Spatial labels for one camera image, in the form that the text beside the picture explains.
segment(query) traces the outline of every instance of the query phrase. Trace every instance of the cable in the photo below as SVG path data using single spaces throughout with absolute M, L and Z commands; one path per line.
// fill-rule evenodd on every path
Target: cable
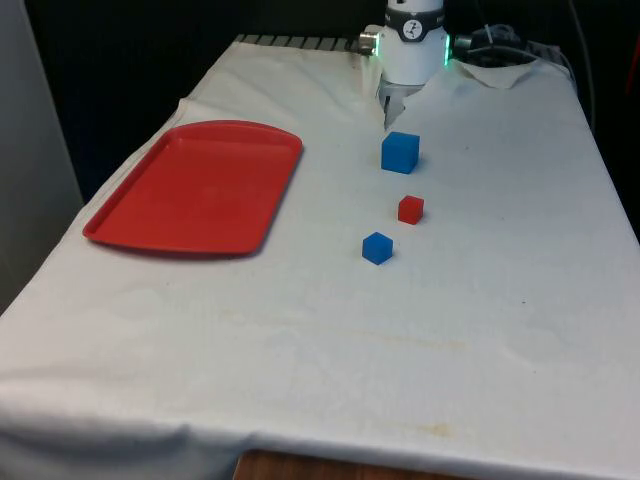
M 575 23 L 576 30 L 578 31 L 578 37 L 580 38 L 580 46 L 582 47 L 582 55 L 584 56 L 584 64 L 587 70 L 587 81 L 589 83 L 589 103 L 591 104 L 591 121 L 589 122 L 591 125 L 591 132 L 595 134 L 596 132 L 596 89 L 593 82 L 593 71 L 591 69 L 591 56 L 589 55 L 589 47 L 587 45 L 587 39 L 584 35 L 584 31 L 582 30 L 582 24 L 580 23 L 580 18 L 578 17 L 578 12 L 576 11 L 576 6 L 573 4 L 573 0 L 567 0 L 569 4 L 569 9 L 571 10 L 571 16 L 573 17 L 573 22 Z
M 484 16 L 484 11 L 482 10 L 482 6 L 480 5 L 480 0 L 476 0 L 476 10 L 478 10 L 478 15 L 480 16 L 480 22 L 484 25 L 484 30 L 487 32 L 487 38 L 489 39 L 489 43 L 493 45 L 493 35 L 491 34 L 491 29 L 489 28 L 489 22 L 487 22 L 487 17 Z
M 536 55 L 534 53 L 531 52 L 527 52 L 526 50 L 520 50 L 519 48 L 513 48 L 513 47 L 505 47 L 502 45 L 493 45 L 491 47 L 482 47 L 482 48 L 475 48 L 473 50 L 469 50 L 467 52 L 468 55 L 474 55 L 476 53 L 484 53 L 484 52 L 511 52 L 511 53 L 519 53 L 521 55 L 525 55 L 529 58 L 532 59 L 536 59 L 536 60 L 542 60 L 545 63 L 548 63 L 549 65 L 552 65 L 553 67 L 557 68 L 558 70 L 560 70 L 562 73 L 564 73 L 565 75 L 567 74 L 567 72 L 565 72 L 562 69 L 561 65 L 558 65 L 555 62 L 552 62 L 551 60 L 547 60 L 546 58 L 541 57 L 540 55 Z M 566 55 L 562 52 L 557 52 L 558 54 L 560 54 L 560 56 L 562 57 L 562 60 L 564 62 L 566 62 L 566 67 L 567 70 L 569 70 L 569 75 L 571 78 L 571 81 L 575 87 L 576 85 L 576 75 L 574 73 L 573 67 L 571 66 L 571 63 L 569 63 L 569 59 L 566 57 Z

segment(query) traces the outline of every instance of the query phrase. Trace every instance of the small blue cube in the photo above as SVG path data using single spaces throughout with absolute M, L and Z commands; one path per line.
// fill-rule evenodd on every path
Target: small blue cube
M 362 256 L 376 265 L 386 262 L 393 256 L 393 240 L 374 233 L 362 242 Z
M 420 137 L 392 132 L 382 142 L 382 169 L 391 172 L 413 172 L 420 159 Z

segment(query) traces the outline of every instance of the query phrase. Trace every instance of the plastic tray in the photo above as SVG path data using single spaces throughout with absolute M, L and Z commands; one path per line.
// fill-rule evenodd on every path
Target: plastic tray
M 160 252 L 250 254 L 260 248 L 302 152 L 290 133 L 215 121 L 165 133 L 83 234 Z

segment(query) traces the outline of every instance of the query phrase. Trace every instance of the green led light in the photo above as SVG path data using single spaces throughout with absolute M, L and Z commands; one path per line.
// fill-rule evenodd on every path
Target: green led light
M 451 37 L 447 35 L 447 39 L 444 41 L 444 66 L 449 65 L 449 60 L 451 58 Z

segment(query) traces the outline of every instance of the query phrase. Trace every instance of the block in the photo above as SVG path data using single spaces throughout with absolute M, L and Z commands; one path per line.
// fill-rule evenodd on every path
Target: block
M 376 265 L 383 264 L 393 256 L 393 240 L 374 233 L 362 242 L 362 256 Z
M 398 220 L 411 225 L 417 225 L 424 216 L 424 200 L 407 195 L 398 205 Z
M 413 172 L 420 159 L 420 137 L 392 132 L 382 142 L 382 169 L 391 172 Z

